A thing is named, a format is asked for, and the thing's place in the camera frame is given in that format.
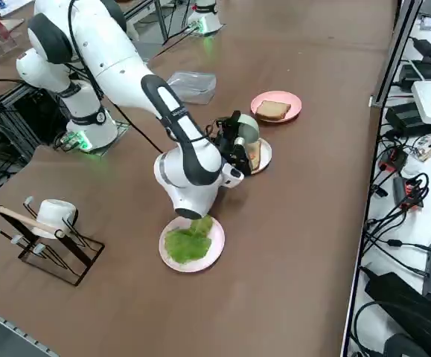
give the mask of toast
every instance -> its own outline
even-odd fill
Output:
[[[279,121],[283,120],[291,108],[291,104],[272,102],[264,100],[257,108],[255,117],[261,120]]]
[[[246,153],[248,155],[248,159],[250,160],[252,172],[258,170],[260,167],[261,142],[256,140],[256,142],[252,144],[247,144]]]

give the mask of green led light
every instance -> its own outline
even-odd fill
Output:
[[[91,150],[93,145],[91,144],[91,141],[88,140],[88,137],[86,136],[84,131],[78,132],[77,136],[78,136],[79,142],[80,142],[80,149],[83,149],[85,151]]]

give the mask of wooden tabletop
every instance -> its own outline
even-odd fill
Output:
[[[102,160],[40,147],[0,189],[0,205],[19,213],[27,196],[74,203],[81,231],[106,243],[74,288],[0,239],[0,315],[63,357],[339,355],[379,118],[368,97],[395,1],[224,0],[220,12],[214,38],[184,39],[150,63],[165,79],[217,75],[212,101],[188,107],[195,120],[248,113],[269,90],[297,94],[303,109],[261,127],[272,163],[219,194],[211,214],[226,245],[212,268],[179,274],[162,262],[174,213],[153,177],[157,153],[134,130]],[[173,146],[153,116],[124,111]],[[0,229],[14,233],[1,218]]]

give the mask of black cable bundle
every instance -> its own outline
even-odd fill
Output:
[[[429,193],[429,176],[426,173],[419,173],[417,176],[412,177],[411,179],[407,180],[407,184],[412,185],[412,191],[410,193],[407,193],[405,197],[394,207],[392,208],[383,218],[381,219],[370,219],[365,223],[365,227],[363,230],[363,241],[365,242],[364,250],[362,252],[361,257],[364,257],[364,255],[368,252],[372,246],[376,246],[377,249],[382,251],[385,255],[393,259],[396,263],[400,264],[407,270],[420,275],[422,277],[426,277],[427,273],[425,271],[422,271],[417,268],[413,268],[411,266],[408,266],[407,264],[400,261],[398,258],[394,257],[392,254],[390,254],[388,251],[386,251],[384,248],[382,248],[378,242],[386,243],[390,246],[397,246],[400,247],[402,245],[413,245],[417,248],[424,249],[425,251],[428,251],[429,248],[425,245],[415,245],[415,244],[409,244],[409,243],[402,243],[400,240],[397,239],[390,239],[388,241],[382,241],[380,238],[382,235],[386,234],[387,232],[391,231],[392,229],[399,227],[402,225],[407,216],[408,210],[412,209],[414,206],[418,205],[420,202],[422,202]],[[413,204],[409,206],[404,206],[403,203],[407,199],[413,199],[416,197]],[[397,222],[394,225],[390,225],[393,223],[396,219],[401,217],[401,220]]]

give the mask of green lettuce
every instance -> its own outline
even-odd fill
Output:
[[[212,218],[205,216],[192,221],[189,229],[170,231],[165,236],[165,250],[180,264],[203,258],[212,243],[207,237],[212,225]]]

